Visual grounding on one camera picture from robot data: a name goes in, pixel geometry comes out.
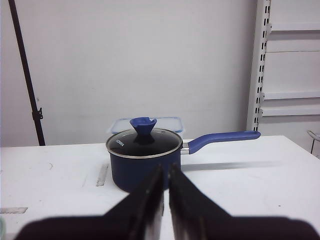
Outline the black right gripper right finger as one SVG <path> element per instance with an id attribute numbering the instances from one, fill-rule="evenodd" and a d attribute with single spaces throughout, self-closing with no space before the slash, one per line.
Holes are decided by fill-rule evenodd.
<path id="1" fill-rule="evenodd" d="M 307 222 L 276 216 L 231 216 L 204 195 L 175 164 L 169 169 L 169 207 L 177 240 L 314 240 Z"/>

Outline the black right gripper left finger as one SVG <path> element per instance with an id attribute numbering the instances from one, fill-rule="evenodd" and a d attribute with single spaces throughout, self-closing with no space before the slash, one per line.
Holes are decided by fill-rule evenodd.
<path id="1" fill-rule="evenodd" d="M 104 215 L 63 216 L 32 221 L 17 240 L 158 240 L 164 212 L 164 174 L 155 167 Z"/>

